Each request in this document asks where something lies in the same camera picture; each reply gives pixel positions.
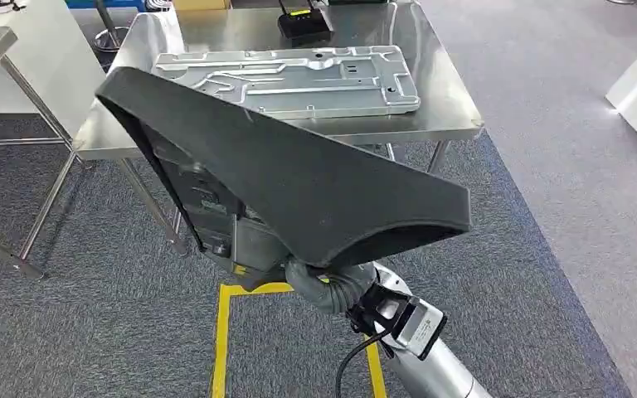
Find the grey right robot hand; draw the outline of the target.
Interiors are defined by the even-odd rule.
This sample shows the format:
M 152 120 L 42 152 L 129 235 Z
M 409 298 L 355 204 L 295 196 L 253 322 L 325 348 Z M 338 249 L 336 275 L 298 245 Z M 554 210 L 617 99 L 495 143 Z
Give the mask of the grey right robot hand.
M 325 313 L 343 313 L 358 304 L 377 282 L 372 262 L 313 268 L 298 260 L 264 224 L 234 218 L 226 235 L 196 228 L 205 255 L 248 292 L 287 283 Z

